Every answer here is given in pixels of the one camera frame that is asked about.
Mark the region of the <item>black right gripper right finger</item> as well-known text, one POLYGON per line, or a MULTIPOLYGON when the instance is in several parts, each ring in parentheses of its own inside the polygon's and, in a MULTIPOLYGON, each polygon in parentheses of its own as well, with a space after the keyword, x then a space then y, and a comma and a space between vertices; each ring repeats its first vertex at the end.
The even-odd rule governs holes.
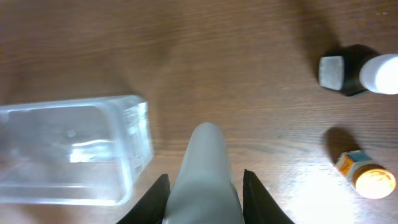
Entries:
POLYGON ((250 170, 243 177, 243 217, 245 224, 294 224, 250 170))

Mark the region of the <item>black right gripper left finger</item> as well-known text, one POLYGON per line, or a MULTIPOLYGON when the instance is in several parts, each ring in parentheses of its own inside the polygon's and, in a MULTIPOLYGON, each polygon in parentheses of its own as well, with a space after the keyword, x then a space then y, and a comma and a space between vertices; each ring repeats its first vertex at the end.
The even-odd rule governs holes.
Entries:
POLYGON ((170 181, 162 174, 117 224, 160 224, 170 195, 170 181))

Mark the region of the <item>white spray bottle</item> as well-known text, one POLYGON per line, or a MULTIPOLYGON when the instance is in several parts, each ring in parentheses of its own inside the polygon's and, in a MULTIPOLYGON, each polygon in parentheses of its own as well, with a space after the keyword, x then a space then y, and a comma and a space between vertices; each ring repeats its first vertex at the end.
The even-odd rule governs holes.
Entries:
POLYGON ((195 128, 170 191, 163 222, 244 223, 231 180, 223 133, 213 123, 195 128))

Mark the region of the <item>small jar gold lid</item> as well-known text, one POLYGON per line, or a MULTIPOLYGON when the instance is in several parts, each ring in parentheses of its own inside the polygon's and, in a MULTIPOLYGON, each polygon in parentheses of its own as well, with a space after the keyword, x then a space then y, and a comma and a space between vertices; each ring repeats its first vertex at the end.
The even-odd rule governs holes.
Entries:
POLYGON ((362 150, 343 152, 335 167, 364 198, 387 197, 397 186, 394 175, 362 150))

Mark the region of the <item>dark bottle white cap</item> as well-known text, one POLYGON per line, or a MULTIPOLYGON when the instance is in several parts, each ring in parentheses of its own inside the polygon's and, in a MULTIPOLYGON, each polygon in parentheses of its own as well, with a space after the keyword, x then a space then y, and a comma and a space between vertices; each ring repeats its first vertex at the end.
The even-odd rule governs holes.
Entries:
POLYGON ((365 92, 397 94, 397 54, 380 54, 366 45, 334 49, 322 56, 318 82, 352 97, 365 92))

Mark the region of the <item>clear plastic container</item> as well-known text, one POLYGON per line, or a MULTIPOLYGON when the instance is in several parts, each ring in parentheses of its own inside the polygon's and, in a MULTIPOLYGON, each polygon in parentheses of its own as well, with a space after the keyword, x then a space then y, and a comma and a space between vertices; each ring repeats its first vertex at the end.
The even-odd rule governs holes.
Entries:
POLYGON ((153 158, 136 95, 1 107, 1 202, 117 206, 153 158))

